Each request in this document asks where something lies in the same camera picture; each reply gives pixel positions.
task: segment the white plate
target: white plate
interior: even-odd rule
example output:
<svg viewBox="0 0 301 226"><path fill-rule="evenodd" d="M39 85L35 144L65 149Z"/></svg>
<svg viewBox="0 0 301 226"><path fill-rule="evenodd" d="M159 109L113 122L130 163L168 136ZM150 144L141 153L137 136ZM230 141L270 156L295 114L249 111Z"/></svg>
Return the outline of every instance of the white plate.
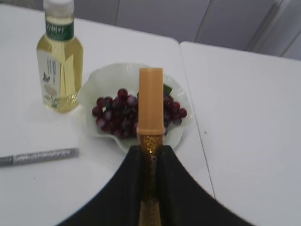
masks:
<svg viewBox="0 0 301 226"><path fill-rule="evenodd" d="M139 69L141 67L149 66L135 63L120 63L100 68L90 75L88 81L78 93L78 102L84 106L86 110L87 129L89 133L97 137L110 137L114 139L126 153L130 146L138 144L137 139L118 139L114 135L99 130L95 123L95 117L91 112L99 97L111 96L114 98L117 96L117 91L120 88L126 88L129 94L136 96L139 90ZM169 131L165 136L165 145L170 145L172 148L175 148L181 140L184 126L191 121L192 111L188 97L180 85L166 74L164 74L164 83L173 88L170 95L176 101L180 102L181 107L186 108L188 112L188 115L183 119L180 126L169 126Z"/></svg>

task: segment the green leaf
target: green leaf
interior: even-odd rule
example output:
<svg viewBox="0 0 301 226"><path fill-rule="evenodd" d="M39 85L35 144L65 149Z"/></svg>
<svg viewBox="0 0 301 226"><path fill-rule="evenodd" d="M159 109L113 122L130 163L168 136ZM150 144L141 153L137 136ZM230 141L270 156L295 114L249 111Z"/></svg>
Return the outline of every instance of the green leaf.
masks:
<svg viewBox="0 0 301 226"><path fill-rule="evenodd" d="M171 88L170 86L168 86L168 85L166 85L166 84L163 84L163 92L165 93L165 94L170 94L171 93L171 91L173 90L173 88Z"/></svg>

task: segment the bottle cap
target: bottle cap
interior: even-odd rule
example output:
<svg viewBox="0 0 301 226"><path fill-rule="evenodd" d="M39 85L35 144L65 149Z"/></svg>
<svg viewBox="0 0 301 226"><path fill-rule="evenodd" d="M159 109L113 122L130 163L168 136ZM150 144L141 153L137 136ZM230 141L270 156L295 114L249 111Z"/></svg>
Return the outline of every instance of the bottle cap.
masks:
<svg viewBox="0 0 301 226"><path fill-rule="evenodd" d="M45 13L51 16L67 17L74 12L74 0L44 0L43 5Z"/></svg>
<svg viewBox="0 0 301 226"><path fill-rule="evenodd" d="M163 135L163 69L140 68L137 133Z"/></svg>

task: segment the orange cap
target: orange cap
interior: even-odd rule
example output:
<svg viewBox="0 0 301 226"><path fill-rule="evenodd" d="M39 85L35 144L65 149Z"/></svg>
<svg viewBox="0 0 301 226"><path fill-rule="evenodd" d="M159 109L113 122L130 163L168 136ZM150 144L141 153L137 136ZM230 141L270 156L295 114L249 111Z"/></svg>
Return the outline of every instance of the orange cap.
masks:
<svg viewBox="0 0 301 226"><path fill-rule="evenodd" d="M163 69L140 68L137 133L163 135Z"/></svg>

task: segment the grape bunch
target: grape bunch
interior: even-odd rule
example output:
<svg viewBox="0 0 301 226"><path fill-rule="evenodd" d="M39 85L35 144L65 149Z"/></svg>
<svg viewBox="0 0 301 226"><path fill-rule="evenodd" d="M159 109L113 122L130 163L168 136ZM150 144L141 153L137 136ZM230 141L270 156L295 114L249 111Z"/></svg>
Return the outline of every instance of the grape bunch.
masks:
<svg viewBox="0 0 301 226"><path fill-rule="evenodd" d="M100 97L92 110L96 124L102 131L111 133L120 139L137 136L138 98L129 95L126 89L120 89L117 97ZM164 126L166 134L171 122L180 125L182 118L187 116L187 110L180 108L169 95L164 95Z"/></svg>

